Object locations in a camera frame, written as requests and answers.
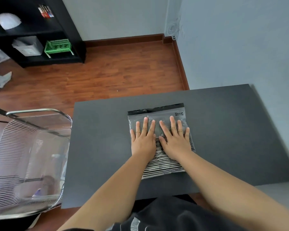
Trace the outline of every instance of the brown baseboard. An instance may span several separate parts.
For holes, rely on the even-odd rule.
[[[179,53],[179,48],[178,48],[178,45],[177,45],[177,41],[174,40],[172,42],[172,45],[173,45],[174,53],[176,55],[176,59],[177,59],[177,63],[178,63],[178,67],[179,67],[179,71],[180,71],[180,75],[181,75],[181,79],[182,79],[182,82],[183,82],[184,90],[189,90],[189,85],[188,85],[188,82],[187,82],[187,78],[186,78],[185,70],[184,70],[184,67],[183,67],[182,60],[181,60],[181,56],[180,56],[180,53]]]
[[[172,37],[171,36],[165,36],[163,34],[163,39],[162,39],[163,44],[170,44],[173,42]]]
[[[163,40],[164,34],[145,35],[145,36],[131,36],[102,40],[85,41],[86,47],[110,46],[110,45],[125,45],[133,43],[143,43]]]

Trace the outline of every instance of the green rack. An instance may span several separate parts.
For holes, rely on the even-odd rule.
[[[68,39],[47,41],[44,52],[47,54],[49,58],[51,58],[49,54],[56,54],[63,52],[71,52],[72,55],[74,55],[71,49],[70,41]]]

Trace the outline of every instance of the person's left hand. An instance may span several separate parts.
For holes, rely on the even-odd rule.
[[[154,134],[155,120],[152,120],[150,129],[148,129],[148,118],[144,118],[144,123],[142,131],[140,131],[140,123],[136,122],[136,136],[131,129],[131,154],[132,155],[141,155],[146,158],[148,162],[154,158],[156,151],[156,143]]]

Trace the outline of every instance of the white box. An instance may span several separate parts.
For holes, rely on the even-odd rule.
[[[12,46],[24,56],[30,57],[42,55],[44,47],[36,36],[19,37],[16,40],[26,44],[26,46],[16,46],[14,42],[12,43]]]

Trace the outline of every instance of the hand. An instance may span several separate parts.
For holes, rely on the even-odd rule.
[[[173,116],[170,116],[170,123],[172,134],[165,126],[163,121],[160,121],[161,128],[167,137],[167,142],[162,136],[159,136],[158,139],[169,158],[177,161],[179,155],[191,151],[191,146],[189,143],[189,128],[186,128],[184,136],[181,120],[178,120],[178,130],[176,128],[176,121],[174,120]]]
[[[136,136],[131,129],[131,154],[132,155],[142,155],[145,157],[148,162],[154,158],[156,151],[156,143],[154,134],[155,128],[155,120],[152,120],[150,129],[147,133],[148,129],[148,118],[144,118],[144,123],[142,127],[142,131],[140,132],[140,123],[136,122]]]

